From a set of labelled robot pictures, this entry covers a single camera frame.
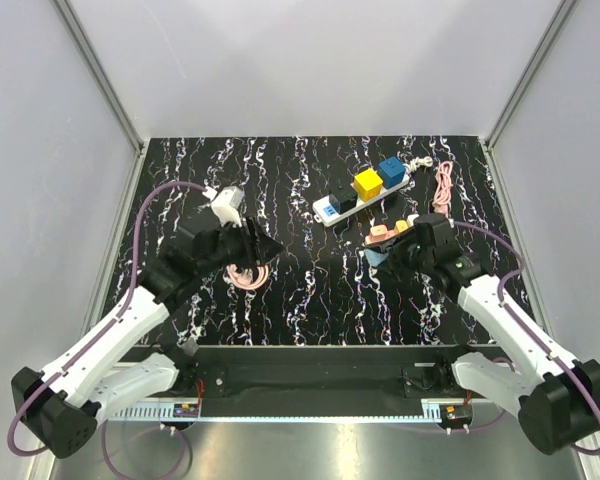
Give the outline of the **small yellow plug adapter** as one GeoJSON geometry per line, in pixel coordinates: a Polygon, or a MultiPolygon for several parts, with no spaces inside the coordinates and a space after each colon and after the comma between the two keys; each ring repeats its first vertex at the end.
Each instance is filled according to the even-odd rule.
{"type": "Polygon", "coordinates": [[[409,230],[411,227],[412,224],[410,221],[401,219],[395,223],[393,231],[395,234],[400,234],[409,230]]]}

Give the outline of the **pink plug adapter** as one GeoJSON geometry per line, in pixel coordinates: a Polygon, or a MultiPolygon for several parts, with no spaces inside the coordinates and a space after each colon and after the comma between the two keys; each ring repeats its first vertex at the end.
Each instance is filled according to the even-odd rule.
{"type": "Polygon", "coordinates": [[[375,225],[370,229],[369,241],[371,243],[381,242],[387,238],[389,230],[384,224],[375,225]]]}

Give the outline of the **light blue plug adapter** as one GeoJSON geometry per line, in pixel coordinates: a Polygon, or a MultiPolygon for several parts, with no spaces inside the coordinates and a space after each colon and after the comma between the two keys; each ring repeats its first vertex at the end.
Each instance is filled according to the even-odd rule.
{"type": "Polygon", "coordinates": [[[365,257],[366,257],[369,265],[374,268],[379,267],[383,262],[386,261],[386,259],[388,257],[387,253],[375,251],[372,249],[365,249],[364,254],[365,254],[365,257]]]}

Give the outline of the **white multicolour power strip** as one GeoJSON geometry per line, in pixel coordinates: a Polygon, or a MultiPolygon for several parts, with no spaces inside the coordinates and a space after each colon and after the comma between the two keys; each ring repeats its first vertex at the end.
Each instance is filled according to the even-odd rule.
{"type": "MultiPolygon", "coordinates": [[[[354,177],[353,177],[353,181],[350,183],[350,185],[353,188],[354,188],[354,177]]],[[[329,187],[328,193],[326,196],[313,202],[313,204],[312,204],[313,219],[317,223],[322,224],[325,227],[334,226],[337,223],[349,218],[350,216],[370,207],[371,205],[379,202],[380,200],[384,199],[385,197],[392,195],[393,193],[397,192],[398,190],[404,188],[409,183],[409,180],[410,180],[410,174],[406,171],[404,179],[400,184],[398,184],[394,188],[391,188],[390,190],[387,190],[384,187],[382,187],[380,194],[367,202],[361,201],[360,198],[358,197],[356,206],[353,209],[345,212],[344,214],[338,214],[329,203],[330,190],[336,186],[345,185],[341,182],[336,182],[329,187]]]]}

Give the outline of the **yellow cube socket adapter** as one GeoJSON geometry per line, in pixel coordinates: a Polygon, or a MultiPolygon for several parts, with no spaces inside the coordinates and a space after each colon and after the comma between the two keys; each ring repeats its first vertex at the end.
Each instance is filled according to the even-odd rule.
{"type": "Polygon", "coordinates": [[[367,202],[378,196],[383,187],[383,180],[372,169],[366,169],[354,177],[354,190],[361,201],[367,202]]]}

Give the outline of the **black cube socket adapter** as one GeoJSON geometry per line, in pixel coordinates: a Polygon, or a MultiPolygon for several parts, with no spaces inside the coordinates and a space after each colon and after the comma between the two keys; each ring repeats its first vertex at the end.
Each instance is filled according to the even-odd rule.
{"type": "Polygon", "coordinates": [[[357,204],[357,192],[350,184],[339,185],[329,192],[329,203],[338,214],[353,209],[357,204]]]}

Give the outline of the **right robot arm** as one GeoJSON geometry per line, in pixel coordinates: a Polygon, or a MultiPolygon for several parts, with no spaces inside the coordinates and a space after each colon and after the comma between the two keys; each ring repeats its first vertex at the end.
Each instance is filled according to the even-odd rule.
{"type": "Polygon", "coordinates": [[[571,447],[600,456],[600,363],[582,361],[552,339],[506,292],[509,275],[497,277],[481,256],[462,246],[462,222],[440,213],[412,215],[393,228],[371,228],[369,263],[402,278],[413,272],[432,284],[485,328],[513,362],[507,370],[477,352],[434,371],[446,396],[473,391],[516,417],[530,443],[551,455],[571,447]]]}

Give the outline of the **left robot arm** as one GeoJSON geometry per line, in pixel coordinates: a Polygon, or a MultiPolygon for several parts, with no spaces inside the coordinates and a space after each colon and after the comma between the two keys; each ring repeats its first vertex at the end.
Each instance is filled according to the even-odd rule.
{"type": "Polygon", "coordinates": [[[16,415],[7,434],[24,425],[58,459],[81,449],[115,413],[154,393],[188,394],[196,372],[174,354],[155,352],[139,365],[112,373],[112,367],[153,328],[187,303],[202,280],[235,266],[267,266],[284,247],[253,218],[211,230],[180,226],[162,243],[128,289],[124,299],[73,347],[36,371],[21,368],[11,379],[16,415]]]}

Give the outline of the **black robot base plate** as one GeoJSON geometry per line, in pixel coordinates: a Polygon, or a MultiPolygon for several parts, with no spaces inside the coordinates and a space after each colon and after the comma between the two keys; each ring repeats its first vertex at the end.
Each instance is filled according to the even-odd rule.
{"type": "Polygon", "coordinates": [[[202,398],[211,421],[398,422],[424,400],[463,403],[451,363],[468,346],[203,346],[159,399],[202,398]]]}

